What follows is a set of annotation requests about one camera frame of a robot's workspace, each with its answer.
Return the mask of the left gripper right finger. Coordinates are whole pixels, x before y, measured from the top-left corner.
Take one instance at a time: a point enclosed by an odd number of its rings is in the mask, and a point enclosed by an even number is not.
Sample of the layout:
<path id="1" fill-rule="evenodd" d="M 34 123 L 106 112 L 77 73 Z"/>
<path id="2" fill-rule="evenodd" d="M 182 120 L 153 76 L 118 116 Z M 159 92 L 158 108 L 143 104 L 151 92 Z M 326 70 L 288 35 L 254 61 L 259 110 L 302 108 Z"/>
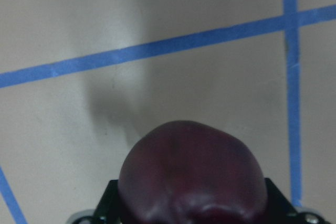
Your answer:
<path id="1" fill-rule="evenodd" d="M 268 202 L 265 211 L 265 223 L 290 224 L 302 223 L 299 213 L 282 194 L 270 178 L 265 178 Z"/>

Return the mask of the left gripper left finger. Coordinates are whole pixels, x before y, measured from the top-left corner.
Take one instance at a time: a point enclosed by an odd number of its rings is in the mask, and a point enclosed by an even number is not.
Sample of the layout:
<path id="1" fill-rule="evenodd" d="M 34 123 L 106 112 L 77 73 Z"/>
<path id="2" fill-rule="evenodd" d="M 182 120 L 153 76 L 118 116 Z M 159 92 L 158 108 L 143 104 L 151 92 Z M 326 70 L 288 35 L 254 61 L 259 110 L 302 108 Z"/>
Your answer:
<path id="1" fill-rule="evenodd" d="M 118 180 L 109 181 L 93 213 L 93 223 L 120 223 Z"/>

